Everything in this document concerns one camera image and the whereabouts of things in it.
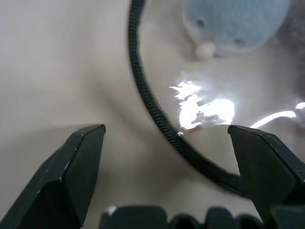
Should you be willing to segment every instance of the stuffed animal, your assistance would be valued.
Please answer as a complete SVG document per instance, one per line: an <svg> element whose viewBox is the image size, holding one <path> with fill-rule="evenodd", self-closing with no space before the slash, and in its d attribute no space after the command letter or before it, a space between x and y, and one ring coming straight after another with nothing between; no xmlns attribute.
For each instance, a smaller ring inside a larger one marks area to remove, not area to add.
<svg viewBox="0 0 305 229"><path fill-rule="evenodd" d="M183 24L197 58L227 56L264 45L289 6L290 0L183 0Z"/></svg>

